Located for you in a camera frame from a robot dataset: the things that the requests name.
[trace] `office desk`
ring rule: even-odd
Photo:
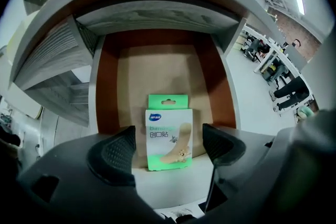
[[[293,107],[283,110],[283,111],[278,111],[278,113],[281,115],[287,111],[292,111],[302,105],[304,105],[306,102],[308,102],[310,99],[313,99],[312,96],[312,91],[304,79],[303,75],[300,73],[300,71],[294,66],[294,64],[287,58],[287,56],[281,52],[280,47],[278,47],[274,42],[267,41],[266,44],[270,47],[269,53],[266,55],[263,61],[257,66],[257,68],[254,70],[254,73],[257,73],[258,71],[264,72],[274,61],[276,57],[281,60],[281,62],[288,68],[288,70],[293,74],[293,76],[296,77],[301,77],[301,79],[304,81],[306,84],[308,90],[309,90],[309,95],[307,98],[305,98],[303,101],[297,103]]]

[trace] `ceiling light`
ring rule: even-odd
[[[299,12],[300,12],[301,14],[304,15],[304,11],[305,11],[305,9],[304,9],[304,7],[303,7],[303,2],[302,2],[302,0],[296,0],[296,2],[298,3]]]

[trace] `brick wall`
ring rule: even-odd
[[[303,26],[282,12],[269,8],[268,13],[277,15],[278,20],[276,23],[286,35],[286,42],[288,44],[292,44],[294,39],[299,39],[301,42],[301,47],[299,48],[298,46],[295,46],[295,48],[307,61],[311,59],[318,48],[321,46],[321,43]]]

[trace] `white wall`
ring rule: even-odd
[[[303,68],[319,109],[336,108],[336,28]]]
[[[25,94],[16,84],[9,82],[12,66],[8,62],[6,48],[3,48],[2,54],[0,56],[0,95],[12,107],[21,111],[24,115],[36,119],[40,114],[41,106]]]
[[[81,83],[90,82],[91,66],[83,66],[72,69],[72,72],[80,80]]]
[[[0,18],[0,48],[8,44],[15,30],[26,17],[23,0],[9,0]]]
[[[305,15],[298,20],[321,43],[328,37],[335,23],[335,16],[327,0],[302,0]],[[297,10],[295,0],[291,1],[291,10]]]

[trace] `person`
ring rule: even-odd
[[[271,96],[273,102],[275,102],[277,98],[285,97],[293,92],[295,92],[295,94],[293,94],[289,100],[283,103],[277,103],[273,110],[278,112],[281,109],[288,108],[295,103],[301,102],[309,96],[309,90],[300,77],[293,79],[290,83],[275,92],[270,90],[269,95]]]
[[[289,72],[288,68],[277,59],[274,59],[273,65],[276,67],[275,73],[268,79],[270,82],[274,82],[277,78],[279,78],[282,74],[287,74]]]
[[[292,42],[292,46],[301,47],[301,42],[298,39],[294,39],[294,41]],[[279,76],[281,76],[282,74],[287,74],[289,72],[288,68],[281,61],[278,61],[277,59],[273,61],[273,65],[275,65],[277,69],[275,74],[269,78],[268,81],[270,82],[274,82]]]
[[[297,110],[299,120],[305,120],[306,118],[313,117],[315,113],[307,106],[300,106]]]
[[[261,51],[262,53],[268,53],[269,47],[265,46],[262,39],[258,40],[255,39],[251,45],[245,50],[244,56],[247,57],[248,55],[251,57],[251,59],[254,58],[253,52]]]

